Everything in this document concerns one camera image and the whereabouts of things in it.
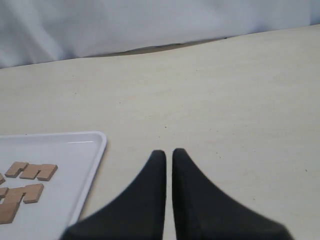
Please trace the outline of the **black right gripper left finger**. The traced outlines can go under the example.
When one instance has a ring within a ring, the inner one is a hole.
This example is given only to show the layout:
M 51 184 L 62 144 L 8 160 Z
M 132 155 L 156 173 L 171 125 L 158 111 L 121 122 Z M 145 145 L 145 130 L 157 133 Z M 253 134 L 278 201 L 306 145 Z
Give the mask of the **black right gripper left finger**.
M 69 226 L 62 240 L 161 240 L 167 196 L 165 152 L 154 150 L 133 182 L 112 202 Z

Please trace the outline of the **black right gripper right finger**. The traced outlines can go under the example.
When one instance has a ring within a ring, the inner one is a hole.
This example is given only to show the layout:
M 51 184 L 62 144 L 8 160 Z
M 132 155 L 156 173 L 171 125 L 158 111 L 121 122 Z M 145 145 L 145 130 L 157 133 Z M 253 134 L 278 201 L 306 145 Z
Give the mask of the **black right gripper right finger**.
M 220 190 L 183 148 L 172 154 L 172 207 L 178 240 L 293 239 L 284 225 Z

